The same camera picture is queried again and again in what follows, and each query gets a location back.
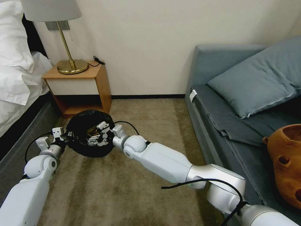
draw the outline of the sofa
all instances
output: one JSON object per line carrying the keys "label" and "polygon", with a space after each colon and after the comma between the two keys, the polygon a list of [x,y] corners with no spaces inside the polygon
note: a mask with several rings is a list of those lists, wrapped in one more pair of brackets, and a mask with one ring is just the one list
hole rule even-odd
{"label": "sofa", "polygon": [[[223,97],[207,85],[211,79],[265,48],[262,45],[196,46],[185,102],[206,163],[243,176],[246,179],[245,199],[250,204],[270,206],[301,225],[300,210],[290,206],[276,188],[266,145],[232,139],[220,126],[229,128],[232,136],[238,138],[244,136],[252,140],[256,137],[258,140],[259,136],[270,136],[285,124],[301,123],[300,97],[242,120]],[[261,134],[261,126],[268,130]],[[239,224],[234,218],[228,225]]]}

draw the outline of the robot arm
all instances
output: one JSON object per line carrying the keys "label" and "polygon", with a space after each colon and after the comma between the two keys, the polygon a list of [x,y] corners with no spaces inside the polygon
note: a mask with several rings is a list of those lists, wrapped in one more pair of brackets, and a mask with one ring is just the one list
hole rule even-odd
{"label": "robot arm", "polygon": [[[150,143],[141,136],[126,135],[121,125],[116,125],[113,133],[114,146],[171,183],[183,183],[202,178],[220,179],[233,185],[241,195],[244,194],[246,181],[234,172],[213,164],[192,165],[180,152],[159,143]],[[36,141],[41,153],[27,163],[22,180],[11,189],[1,206],[0,225],[37,225],[49,192],[49,180],[59,164],[66,145],[61,137],[62,128],[54,128],[53,135],[55,139],[51,145],[47,143],[45,137]],[[100,147],[103,145],[98,143],[97,139],[93,137],[92,139],[91,145]],[[191,184],[191,187],[202,189],[205,183],[205,181],[196,182]],[[215,208],[228,214],[240,201],[234,189],[217,181],[211,181],[207,199]],[[297,225],[281,213],[260,205],[245,205],[238,218],[244,226]]]}
{"label": "robot arm", "polygon": [[[210,178],[220,179],[233,185],[241,195],[244,195],[245,179],[223,167],[209,164],[205,166],[192,165],[185,155],[159,143],[150,143],[142,136],[127,136],[121,125],[113,129],[114,146],[125,155],[140,162],[145,168],[171,183],[183,183],[192,180]],[[202,189],[205,181],[191,184],[192,188]],[[228,185],[210,181],[207,200],[222,213],[230,214],[239,203],[238,194]],[[283,214],[262,205],[242,207],[240,216],[236,216],[243,226],[297,226]]]}

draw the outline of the wooden nightstand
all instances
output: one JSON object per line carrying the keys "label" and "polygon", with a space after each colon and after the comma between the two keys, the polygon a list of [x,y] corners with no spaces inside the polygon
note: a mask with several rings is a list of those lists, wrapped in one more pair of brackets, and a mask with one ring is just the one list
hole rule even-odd
{"label": "wooden nightstand", "polygon": [[43,78],[65,118],[87,109],[109,113],[112,99],[104,65],[89,66],[88,70],[73,75],[59,73],[55,65]]}

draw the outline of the sofa cushion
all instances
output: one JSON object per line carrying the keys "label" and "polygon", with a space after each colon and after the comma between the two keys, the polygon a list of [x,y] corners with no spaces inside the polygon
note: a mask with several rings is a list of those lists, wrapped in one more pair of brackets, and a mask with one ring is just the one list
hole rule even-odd
{"label": "sofa cushion", "polygon": [[244,119],[301,94],[301,37],[249,57],[208,85]]}

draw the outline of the white wall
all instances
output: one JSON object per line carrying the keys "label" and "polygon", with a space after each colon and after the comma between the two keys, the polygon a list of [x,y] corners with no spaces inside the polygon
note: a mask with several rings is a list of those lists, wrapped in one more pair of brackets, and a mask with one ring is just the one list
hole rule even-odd
{"label": "white wall", "polygon": [[288,33],[288,37],[301,35],[301,12],[296,19],[294,25],[292,26],[292,29]]}
{"label": "white wall", "polygon": [[[183,94],[203,43],[271,44],[287,36],[300,0],[77,0],[65,32],[73,58],[105,60],[113,95]],[[58,31],[35,23],[53,63],[67,59]]]}

